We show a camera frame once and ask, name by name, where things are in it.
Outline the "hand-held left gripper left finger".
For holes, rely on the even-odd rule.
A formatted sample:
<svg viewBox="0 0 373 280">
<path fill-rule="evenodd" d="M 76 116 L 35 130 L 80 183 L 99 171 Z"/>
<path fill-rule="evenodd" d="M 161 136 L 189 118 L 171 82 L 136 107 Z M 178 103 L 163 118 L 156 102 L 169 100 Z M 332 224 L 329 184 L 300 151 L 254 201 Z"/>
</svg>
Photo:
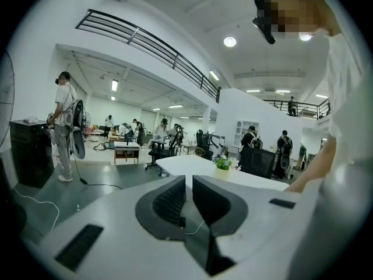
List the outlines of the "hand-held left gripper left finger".
<svg viewBox="0 0 373 280">
<path fill-rule="evenodd" d="M 77 280 L 207 280 L 185 246 L 185 177 L 105 195 L 40 242 L 64 276 Z"/>
</svg>

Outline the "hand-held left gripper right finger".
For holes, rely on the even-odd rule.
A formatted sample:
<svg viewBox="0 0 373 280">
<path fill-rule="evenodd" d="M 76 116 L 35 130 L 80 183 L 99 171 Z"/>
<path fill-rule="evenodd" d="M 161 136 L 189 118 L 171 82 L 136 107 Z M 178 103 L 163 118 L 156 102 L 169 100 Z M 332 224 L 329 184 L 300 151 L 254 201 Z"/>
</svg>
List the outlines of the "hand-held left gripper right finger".
<svg viewBox="0 0 373 280">
<path fill-rule="evenodd" d="M 193 176 L 193 201 L 209 228 L 205 270 L 222 280 L 290 280 L 316 203 L 297 194 Z"/>
</svg>

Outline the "person's right forearm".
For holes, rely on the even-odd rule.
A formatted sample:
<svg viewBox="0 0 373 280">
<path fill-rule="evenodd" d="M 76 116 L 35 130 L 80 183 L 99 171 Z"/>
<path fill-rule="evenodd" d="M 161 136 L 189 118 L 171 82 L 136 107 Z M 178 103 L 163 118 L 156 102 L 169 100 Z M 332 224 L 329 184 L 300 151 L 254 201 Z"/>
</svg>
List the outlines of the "person's right forearm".
<svg viewBox="0 0 373 280">
<path fill-rule="evenodd" d="M 302 193 L 311 180 L 324 178 L 331 170 L 336 153 L 336 138 L 328 135 L 323 148 L 316 154 L 306 170 L 285 191 Z"/>
</svg>

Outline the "black mesh office chair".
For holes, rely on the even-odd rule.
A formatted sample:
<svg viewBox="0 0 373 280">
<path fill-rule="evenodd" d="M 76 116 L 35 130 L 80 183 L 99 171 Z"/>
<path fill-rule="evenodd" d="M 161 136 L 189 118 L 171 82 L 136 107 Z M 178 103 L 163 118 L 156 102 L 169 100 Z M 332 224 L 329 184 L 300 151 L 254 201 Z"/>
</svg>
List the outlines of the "black mesh office chair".
<svg viewBox="0 0 373 280">
<path fill-rule="evenodd" d="M 270 179 L 276 155 L 264 149 L 247 148 L 240 157 L 241 172 Z"/>
</svg>

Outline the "potted plant in white pot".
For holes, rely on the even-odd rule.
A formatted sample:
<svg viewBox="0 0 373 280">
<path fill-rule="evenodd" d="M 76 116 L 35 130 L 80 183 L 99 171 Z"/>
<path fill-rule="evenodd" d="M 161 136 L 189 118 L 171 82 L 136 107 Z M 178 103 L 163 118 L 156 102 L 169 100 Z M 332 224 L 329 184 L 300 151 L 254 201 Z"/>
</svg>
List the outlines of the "potted plant in white pot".
<svg viewBox="0 0 373 280">
<path fill-rule="evenodd" d="M 223 155 L 221 157 L 215 158 L 214 165 L 216 168 L 213 172 L 213 177 L 219 180 L 226 181 L 230 174 L 232 160 Z"/>
</svg>

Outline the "wooden side table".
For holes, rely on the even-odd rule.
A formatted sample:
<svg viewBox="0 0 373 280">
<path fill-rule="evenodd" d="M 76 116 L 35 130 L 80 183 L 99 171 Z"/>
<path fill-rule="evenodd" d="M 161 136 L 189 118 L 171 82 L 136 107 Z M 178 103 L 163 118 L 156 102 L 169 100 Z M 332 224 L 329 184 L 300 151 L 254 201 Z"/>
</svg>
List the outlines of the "wooden side table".
<svg viewBox="0 0 373 280">
<path fill-rule="evenodd" d="M 135 142 L 114 142 L 114 164 L 117 164 L 117 159 L 133 159 L 134 164 L 139 163 L 140 146 Z"/>
</svg>

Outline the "white table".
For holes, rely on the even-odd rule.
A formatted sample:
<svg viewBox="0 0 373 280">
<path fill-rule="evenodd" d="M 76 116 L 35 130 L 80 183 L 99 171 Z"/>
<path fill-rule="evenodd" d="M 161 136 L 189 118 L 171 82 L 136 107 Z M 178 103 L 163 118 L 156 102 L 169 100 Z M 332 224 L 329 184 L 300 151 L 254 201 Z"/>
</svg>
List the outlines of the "white table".
<svg viewBox="0 0 373 280">
<path fill-rule="evenodd" d="M 170 175 L 184 175 L 186 184 L 189 187 L 192 187 L 193 175 L 213 177 L 213 172 L 216 168 L 213 162 L 208 161 L 202 157 L 197 157 L 195 155 L 174 156 L 165 159 L 159 159 L 156 161 L 156 164 Z M 288 184 L 286 183 L 254 176 L 252 174 L 244 173 L 234 169 L 230 169 L 230 174 L 226 181 L 242 186 L 265 188 L 278 191 L 283 191 L 288 187 Z"/>
</svg>

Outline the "white shelf unit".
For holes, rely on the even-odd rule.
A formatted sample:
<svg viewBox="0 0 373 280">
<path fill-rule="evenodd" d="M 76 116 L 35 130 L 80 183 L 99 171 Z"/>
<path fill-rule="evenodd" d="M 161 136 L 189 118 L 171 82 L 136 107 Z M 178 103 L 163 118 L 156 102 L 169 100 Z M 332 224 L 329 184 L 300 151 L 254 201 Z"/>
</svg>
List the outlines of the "white shelf unit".
<svg viewBox="0 0 373 280">
<path fill-rule="evenodd" d="M 256 132 L 259 131 L 259 123 L 252 122 L 252 121 L 237 121 L 235 134 L 234 134 L 234 146 L 241 146 L 241 140 L 243 139 L 244 135 L 249 131 L 249 127 L 254 126 Z"/>
</svg>

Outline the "black cabinet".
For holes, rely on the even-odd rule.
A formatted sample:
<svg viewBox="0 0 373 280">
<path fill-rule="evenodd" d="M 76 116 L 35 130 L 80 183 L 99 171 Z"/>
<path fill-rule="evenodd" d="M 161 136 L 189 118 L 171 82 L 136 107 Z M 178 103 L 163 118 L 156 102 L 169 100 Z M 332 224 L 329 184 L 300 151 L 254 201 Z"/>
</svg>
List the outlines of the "black cabinet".
<svg viewBox="0 0 373 280">
<path fill-rule="evenodd" d="M 54 171 L 47 123 L 11 121 L 10 142 L 19 183 L 42 188 Z"/>
</svg>

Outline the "short black mezzanine railing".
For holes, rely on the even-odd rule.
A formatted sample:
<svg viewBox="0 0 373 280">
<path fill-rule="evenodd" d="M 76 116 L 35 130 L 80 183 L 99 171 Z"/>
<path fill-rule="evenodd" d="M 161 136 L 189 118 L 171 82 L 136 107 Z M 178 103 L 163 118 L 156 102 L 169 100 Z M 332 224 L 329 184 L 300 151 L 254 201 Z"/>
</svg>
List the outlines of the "short black mezzanine railing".
<svg viewBox="0 0 373 280">
<path fill-rule="evenodd" d="M 268 100 L 265 99 L 265 102 L 271 104 L 278 110 L 285 112 L 288 116 L 288 102 L 283 100 Z M 331 106 L 328 99 L 323 101 L 321 104 L 310 104 L 310 103 L 297 103 L 297 117 L 300 118 L 309 118 L 312 120 L 319 120 L 328 116 L 331 113 Z"/>
</svg>

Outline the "person's white dress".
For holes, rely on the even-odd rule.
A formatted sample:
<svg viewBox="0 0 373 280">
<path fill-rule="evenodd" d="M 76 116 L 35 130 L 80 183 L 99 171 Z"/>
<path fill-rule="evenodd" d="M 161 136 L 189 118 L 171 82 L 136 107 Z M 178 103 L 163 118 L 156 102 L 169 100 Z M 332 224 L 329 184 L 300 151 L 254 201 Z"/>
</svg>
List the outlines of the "person's white dress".
<svg viewBox="0 0 373 280">
<path fill-rule="evenodd" d="M 373 61 L 341 33 L 328 41 L 331 115 L 328 140 L 318 155 L 327 172 L 373 155 Z"/>
</svg>

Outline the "black standing fan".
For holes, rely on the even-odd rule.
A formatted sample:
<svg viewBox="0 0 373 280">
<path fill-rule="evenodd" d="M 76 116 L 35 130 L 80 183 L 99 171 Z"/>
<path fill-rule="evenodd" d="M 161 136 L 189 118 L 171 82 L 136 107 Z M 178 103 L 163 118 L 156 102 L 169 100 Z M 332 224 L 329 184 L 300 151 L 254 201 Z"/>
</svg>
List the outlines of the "black standing fan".
<svg viewBox="0 0 373 280">
<path fill-rule="evenodd" d="M 0 154 L 9 147 L 9 128 L 15 102 L 15 73 L 9 53 L 0 58 Z"/>
</svg>

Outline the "long black mezzanine railing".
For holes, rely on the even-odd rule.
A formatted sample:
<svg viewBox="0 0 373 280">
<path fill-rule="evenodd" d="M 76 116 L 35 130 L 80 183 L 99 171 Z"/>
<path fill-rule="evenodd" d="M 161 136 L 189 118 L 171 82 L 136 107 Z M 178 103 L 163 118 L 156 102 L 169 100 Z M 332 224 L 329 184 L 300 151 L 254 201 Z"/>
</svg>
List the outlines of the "long black mezzanine railing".
<svg viewBox="0 0 373 280">
<path fill-rule="evenodd" d="M 220 87 L 215 86 L 174 47 L 138 25 L 99 10 L 88 9 L 75 29 L 119 41 L 150 55 L 178 72 L 215 102 L 219 102 Z"/>
</svg>

